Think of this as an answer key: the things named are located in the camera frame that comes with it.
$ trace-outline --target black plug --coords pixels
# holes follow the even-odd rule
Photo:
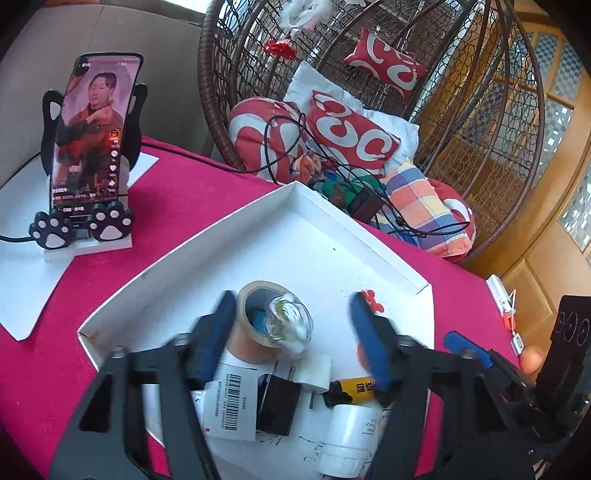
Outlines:
[[[347,205],[347,213],[362,223],[370,225],[371,219],[384,206],[384,201],[364,186]]]
[[[259,377],[256,429],[287,437],[300,401],[301,385],[291,381],[293,367],[290,368],[288,379],[277,377],[277,363],[272,374]]]

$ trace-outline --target electrical cord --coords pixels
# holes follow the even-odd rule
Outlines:
[[[295,139],[295,141],[293,142],[293,144],[286,150],[286,152],[281,157],[279,157],[273,161],[270,161],[269,152],[268,152],[268,150],[269,150],[269,148],[268,148],[268,131],[269,131],[269,128],[272,125],[272,123],[278,119],[287,120],[289,122],[292,122],[292,123],[298,125],[298,136]],[[319,154],[317,151],[315,151],[315,153],[319,157],[324,158],[325,160],[331,162],[333,164],[333,167],[335,167],[335,173],[338,174],[345,182],[347,182],[348,185],[350,185],[351,187],[354,187],[351,180],[348,177],[346,177],[339,170],[340,168],[349,172],[349,174],[352,175],[358,182],[360,182],[361,185],[368,186],[373,191],[373,193],[375,195],[377,195],[382,201],[384,201],[387,204],[388,208],[390,209],[390,211],[394,215],[395,222],[396,222],[396,225],[394,225],[392,223],[392,220],[388,217],[388,215],[384,212],[384,210],[383,209],[381,210],[385,219],[390,224],[390,226],[393,228],[392,231],[387,232],[388,234],[391,235],[394,233],[404,233],[405,235],[408,235],[408,236],[416,236],[416,237],[420,237],[420,238],[426,238],[428,236],[445,236],[445,235],[454,235],[456,233],[463,232],[470,225],[470,222],[456,222],[456,223],[451,223],[449,225],[441,226],[441,227],[438,227],[438,228],[435,228],[435,229],[429,230],[429,231],[422,231],[422,230],[419,230],[419,229],[416,229],[416,228],[410,226],[408,224],[408,222],[404,219],[402,213],[394,206],[394,204],[392,204],[390,198],[388,197],[387,194],[385,194],[384,191],[381,191],[381,192],[376,191],[370,184],[368,184],[367,182],[360,179],[359,176],[348,165],[344,165],[342,163],[339,163],[334,158],[331,158],[327,155],[327,153],[324,150],[324,148],[322,147],[322,145],[318,142],[318,140],[316,140],[314,135],[306,127],[306,115],[304,113],[300,113],[298,120],[295,120],[294,118],[292,118],[290,116],[286,116],[286,115],[274,115],[269,119],[269,121],[267,122],[267,124],[265,126],[265,134],[264,134],[264,139],[263,139],[264,147],[265,147],[265,162],[267,165],[265,165],[261,168],[254,169],[254,170],[238,170],[238,169],[228,167],[228,166],[220,164],[220,163],[216,163],[214,161],[206,160],[203,157],[199,157],[196,155],[191,155],[189,153],[181,152],[181,151],[173,149],[173,148],[161,147],[160,145],[150,144],[149,142],[146,142],[146,141],[142,141],[142,145],[144,145],[146,147],[158,148],[160,150],[163,150],[163,151],[166,151],[169,153],[181,155],[183,157],[190,158],[192,160],[196,160],[196,161],[199,161],[199,162],[204,163],[206,165],[209,165],[213,168],[227,171],[228,173],[252,174],[252,173],[259,173],[260,171],[263,171],[263,170],[268,170],[269,174],[271,176],[271,180],[276,185],[279,185],[279,183],[277,182],[277,179],[273,175],[273,172],[271,170],[271,166],[274,165],[275,163],[278,163],[279,161],[283,160],[283,158],[286,158],[289,155],[289,153],[297,146],[298,142],[301,140],[301,137],[304,132],[314,141],[314,143],[317,145],[318,149],[322,152],[321,154]],[[362,171],[365,171],[368,175],[373,176],[372,172],[370,172],[369,170],[367,170],[363,167],[355,167],[355,170],[362,170]],[[443,229],[449,229],[449,228],[454,228],[454,227],[459,227],[459,228],[457,230],[453,230],[453,231],[445,231],[445,232],[441,231]]]
[[[277,115],[277,116],[271,118],[269,120],[269,122],[267,122],[267,125],[269,125],[275,118],[283,118],[283,119],[286,119],[288,121],[295,122],[295,120],[293,120],[293,118],[291,118],[291,117],[284,116],[284,115]],[[342,163],[339,163],[338,161],[336,161],[335,159],[329,157],[326,154],[326,151],[324,150],[324,148],[322,147],[322,145],[320,145],[320,143],[318,142],[318,140],[316,140],[316,138],[314,137],[314,135],[306,127],[306,115],[304,113],[301,113],[300,114],[300,116],[298,117],[297,123],[298,123],[298,125],[300,127],[300,136],[301,136],[302,130],[305,131],[308,134],[308,136],[314,141],[314,143],[317,145],[317,147],[322,152],[322,155],[319,154],[318,152],[316,152],[316,154],[319,157],[324,158],[325,160],[328,160],[329,162],[331,162],[333,164],[333,166],[336,167],[337,174],[340,174],[340,176],[344,179],[344,181],[346,181],[351,187],[353,187],[353,184],[351,183],[351,181],[349,180],[349,178],[347,178],[345,175],[343,175],[339,171],[339,168],[344,168],[346,171],[348,171],[349,174],[351,174],[353,177],[355,177],[355,179],[357,179],[358,182],[361,183],[361,185],[368,186],[373,191],[373,193],[375,195],[377,195],[381,200],[383,200],[388,205],[388,207],[390,208],[391,212],[395,216],[395,220],[396,220],[396,223],[398,224],[398,227],[402,227],[402,228],[398,228],[398,227],[394,226],[394,224],[388,218],[388,215],[384,214],[384,217],[386,218],[386,220],[388,221],[388,223],[394,229],[394,230],[388,232],[388,234],[391,235],[393,233],[404,233],[407,236],[417,236],[417,237],[421,237],[421,238],[426,238],[427,236],[445,236],[445,235],[454,235],[456,233],[463,232],[470,225],[470,222],[456,222],[456,223],[450,223],[449,225],[438,227],[438,228],[435,228],[435,229],[429,230],[429,231],[422,231],[422,230],[413,228],[404,219],[404,217],[403,217],[402,213],[400,212],[400,210],[398,210],[394,206],[394,204],[391,202],[390,198],[388,197],[388,195],[385,194],[385,192],[383,192],[383,191],[381,191],[381,192],[376,191],[375,189],[373,189],[373,187],[371,185],[369,185],[367,182],[365,182],[362,179],[360,179],[355,174],[355,172],[353,172],[353,170],[348,165],[344,165]],[[287,152],[289,153],[292,150],[292,148],[293,147],[291,147],[290,149],[288,149]],[[355,167],[355,168],[356,168],[356,170],[363,170],[368,175],[373,176],[373,173],[370,172],[369,170],[367,170],[366,168],[363,168],[363,167]],[[458,226],[460,228],[457,229],[457,230],[451,231],[451,232],[450,231],[440,232],[440,230],[447,229],[447,228],[453,228],[455,226]]]
[[[35,239],[31,236],[22,236],[19,238],[14,238],[11,236],[0,235],[0,241],[8,242],[10,244],[23,244],[24,242],[33,242],[35,241]]]
[[[33,160],[35,160],[39,155],[41,155],[41,152],[37,152],[31,158],[29,158],[24,164],[22,164],[19,167],[19,169],[15,173],[13,173],[10,176],[10,178],[4,183],[4,185],[6,185],[9,181],[11,181],[23,168],[25,168],[27,165],[29,165],[29,163],[31,163]],[[35,239],[31,236],[11,237],[11,236],[0,235],[0,241],[1,242],[8,242],[10,244],[23,244],[24,242],[33,242],[33,241],[35,241]]]

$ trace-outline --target wicker chair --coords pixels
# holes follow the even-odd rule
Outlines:
[[[511,0],[340,0],[329,20],[296,39],[296,61],[263,50],[280,40],[287,0],[212,0],[200,40],[203,111],[224,161],[244,169],[228,136],[228,114],[251,96],[282,99],[301,60],[357,96],[368,109],[421,125],[414,162],[461,193],[476,216],[470,256],[512,221],[539,163],[544,92],[530,37]],[[408,102],[344,64],[368,26],[427,67]]]

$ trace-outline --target paw print stand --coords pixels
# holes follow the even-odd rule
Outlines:
[[[139,116],[146,97],[148,88],[143,83],[134,86],[132,93],[133,109],[129,113],[121,145],[121,156],[129,162],[129,170],[135,166],[138,161],[139,151],[141,149],[142,134],[139,129]],[[43,96],[43,139],[41,140],[41,162],[45,173],[51,175],[51,162],[53,161],[53,150],[56,141],[57,124],[59,113],[52,115],[52,106],[54,111],[59,111],[64,101],[64,95],[56,90],[49,90]],[[61,210],[52,209],[51,212],[37,212],[35,219],[29,227],[29,235],[34,238],[37,244],[45,250],[60,250],[67,247],[76,247],[74,254],[94,253],[97,251],[112,250],[117,248],[127,248],[129,244],[117,246],[107,245],[106,242],[122,240],[129,237],[131,227],[135,221],[133,212],[125,208],[120,200],[95,204],[90,211],[90,218],[83,226],[88,230],[90,240],[75,240],[75,229],[72,220],[68,218]]]

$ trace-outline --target black speaker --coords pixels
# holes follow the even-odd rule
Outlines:
[[[540,407],[562,433],[577,427],[589,405],[590,322],[591,297],[562,297],[550,351],[536,380]]]

